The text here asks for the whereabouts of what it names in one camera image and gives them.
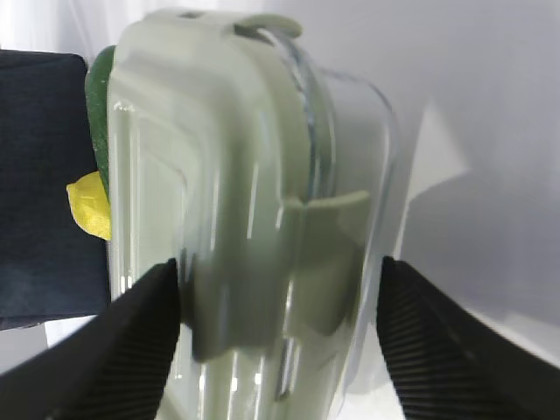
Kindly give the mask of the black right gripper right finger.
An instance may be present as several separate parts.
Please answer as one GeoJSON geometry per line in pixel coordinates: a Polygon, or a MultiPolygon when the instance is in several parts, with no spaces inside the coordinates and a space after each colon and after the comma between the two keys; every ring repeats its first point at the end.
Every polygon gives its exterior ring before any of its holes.
{"type": "Polygon", "coordinates": [[[406,262],[381,265],[376,330],[407,419],[557,419],[559,370],[406,262]]]}

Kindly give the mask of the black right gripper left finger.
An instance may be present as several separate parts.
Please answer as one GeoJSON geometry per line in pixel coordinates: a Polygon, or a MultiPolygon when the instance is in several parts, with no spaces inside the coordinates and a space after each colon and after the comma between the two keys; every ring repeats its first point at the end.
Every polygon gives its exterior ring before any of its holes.
{"type": "Polygon", "coordinates": [[[58,345],[1,376],[3,419],[153,419],[180,326],[175,260],[58,345]]]}

